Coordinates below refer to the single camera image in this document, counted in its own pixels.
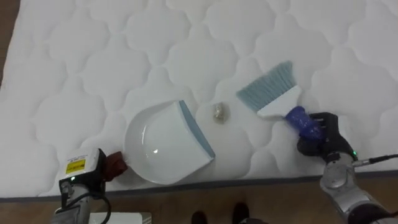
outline yellow label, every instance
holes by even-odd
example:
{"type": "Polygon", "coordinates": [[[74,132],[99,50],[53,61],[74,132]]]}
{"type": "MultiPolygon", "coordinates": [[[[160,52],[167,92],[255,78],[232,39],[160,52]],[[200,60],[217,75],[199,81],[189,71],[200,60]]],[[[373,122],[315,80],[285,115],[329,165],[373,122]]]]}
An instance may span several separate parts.
{"type": "Polygon", "coordinates": [[[69,163],[67,165],[67,174],[84,169],[85,164],[86,164],[85,159],[69,163]]]}

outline shoe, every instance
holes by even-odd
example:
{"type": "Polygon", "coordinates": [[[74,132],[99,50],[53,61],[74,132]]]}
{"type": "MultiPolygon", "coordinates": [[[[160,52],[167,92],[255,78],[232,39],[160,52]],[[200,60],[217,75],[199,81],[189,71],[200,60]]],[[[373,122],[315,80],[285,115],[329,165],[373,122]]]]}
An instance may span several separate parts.
{"type": "Polygon", "coordinates": [[[249,208],[245,203],[237,203],[232,213],[232,224],[239,224],[250,217],[249,208]]]}
{"type": "Polygon", "coordinates": [[[195,212],[191,217],[191,224],[207,224],[206,215],[202,211],[195,212]]]}

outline brush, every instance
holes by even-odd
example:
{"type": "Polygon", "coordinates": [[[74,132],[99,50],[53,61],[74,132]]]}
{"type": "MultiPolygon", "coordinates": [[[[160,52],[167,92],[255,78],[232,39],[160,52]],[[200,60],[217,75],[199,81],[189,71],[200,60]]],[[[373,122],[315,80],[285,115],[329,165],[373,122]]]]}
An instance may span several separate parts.
{"type": "Polygon", "coordinates": [[[297,101],[302,89],[292,74],[292,62],[276,65],[266,75],[239,90],[237,97],[261,118],[283,117],[307,139],[324,139],[321,127],[297,101]]]}

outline brush bristles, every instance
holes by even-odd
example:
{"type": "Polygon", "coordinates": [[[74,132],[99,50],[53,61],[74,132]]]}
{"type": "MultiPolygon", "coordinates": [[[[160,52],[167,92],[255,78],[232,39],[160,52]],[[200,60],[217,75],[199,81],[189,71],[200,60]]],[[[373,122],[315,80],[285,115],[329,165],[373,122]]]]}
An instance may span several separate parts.
{"type": "Polygon", "coordinates": [[[292,62],[282,62],[239,90],[236,95],[250,109],[257,112],[296,85],[292,62]]]}

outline white mattress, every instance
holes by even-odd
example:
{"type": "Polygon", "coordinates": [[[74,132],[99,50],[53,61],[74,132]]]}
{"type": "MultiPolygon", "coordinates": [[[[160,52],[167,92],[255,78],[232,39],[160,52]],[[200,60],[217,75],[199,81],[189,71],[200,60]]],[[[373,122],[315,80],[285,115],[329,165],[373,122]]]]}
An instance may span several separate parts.
{"type": "MultiPolygon", "coordinates": [[[[235,95],[285,60],[298,103],[347,117],[360,158],[397,153],[396,0],[22,0],[0,91],[0,197],[57,195],[68,151],[122,150],[134,115],[169,100],[186,101],[216,154],[178,184],[321,174],[293,130],[235,95]]],[[[131,170],[107,185],[150,187],[131,170]]]]}

